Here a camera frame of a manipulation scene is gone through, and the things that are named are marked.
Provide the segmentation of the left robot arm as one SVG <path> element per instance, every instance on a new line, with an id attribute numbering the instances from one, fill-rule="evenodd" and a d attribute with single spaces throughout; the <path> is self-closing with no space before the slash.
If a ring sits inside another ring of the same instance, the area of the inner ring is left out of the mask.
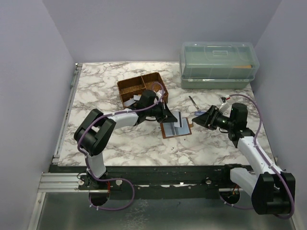
<path id="1" fill-rule="evenodd" d="M 145 90 L 138 101 L 124 110 L 104 114 L 93 109 L 77 128 L 74 139 L 78 151 L 84 154 L 87 173 L 91 176 L 90 184 L 95 189 L 102 189 L 106 185 L 103 150 L 113 131 L 137 126 L 149 117 L 153 117 L 158 123 L 177 122 L 162 97 L 155 91 Z"/>

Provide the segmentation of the grey credit card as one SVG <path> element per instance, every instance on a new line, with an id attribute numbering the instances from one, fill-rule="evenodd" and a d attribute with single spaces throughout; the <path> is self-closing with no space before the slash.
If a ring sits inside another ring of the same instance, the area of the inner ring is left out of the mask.
<path id="1" fill-rule="evenodd" d="M 186 119 L 182 117 L 182 114 L 180 111 L 175 111 L 174 116 L 177 119 L 176 122 L 174 122 L 174 127 L 176 128 L 183 128 L 186 123 Z"/>

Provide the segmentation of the brown leather card holder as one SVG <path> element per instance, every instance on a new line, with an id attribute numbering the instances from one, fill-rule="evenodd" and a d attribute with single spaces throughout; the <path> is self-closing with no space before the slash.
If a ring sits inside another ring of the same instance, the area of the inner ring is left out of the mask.
<path id="1" fill-rule="evenodd" d="M 189 120 L 185 117 L 182 118 L 181 123 L 182 127 L 176 127 L 174 123 L 161 123 L 160 127 L 163 139 L 191 135 L 191 128 L 194 127 L 193 122 L 189 123 Z"/>

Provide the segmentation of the brown woven basket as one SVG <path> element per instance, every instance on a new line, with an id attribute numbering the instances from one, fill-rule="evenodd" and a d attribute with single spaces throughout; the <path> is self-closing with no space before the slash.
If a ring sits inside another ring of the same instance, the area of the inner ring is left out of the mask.
<path id="1" fill-rule="evenodd" d="M 155 82 L 159 82 L 164 88 L 163 102 L 168 103 L 168 91 L 158 72 L 141 75 L 138 77 L 120 80 L 117 82 L 119 97 L 121 99 L 123 108 L 126 108 L 125 102 L 132 99 L 134 95 L 141 95 L 144 90 L 153 90 L 158 92 L 161 87 Z"/>

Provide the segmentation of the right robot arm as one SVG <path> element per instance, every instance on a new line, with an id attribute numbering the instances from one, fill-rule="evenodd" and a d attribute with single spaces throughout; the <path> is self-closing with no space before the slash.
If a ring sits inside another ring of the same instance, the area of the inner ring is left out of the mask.
<path id="1" fill-rule="evenodd" d="M 223 186 L 230 188 L 237 184 L 241 187 L 251 197 L 253 209 L 259 215 L 290 217 L 295 210 L 295 178 L 276 166 L 259 146 L 256 135 L 247 127 L 247 116 L 247 106 L 234 103 L 229 117 L 212 105 L 192 121 L 209 130 L 226 130 L 228 138 L 254 171 L 250 174 L 245 168 L 232 168 L 221 175 Z"/>

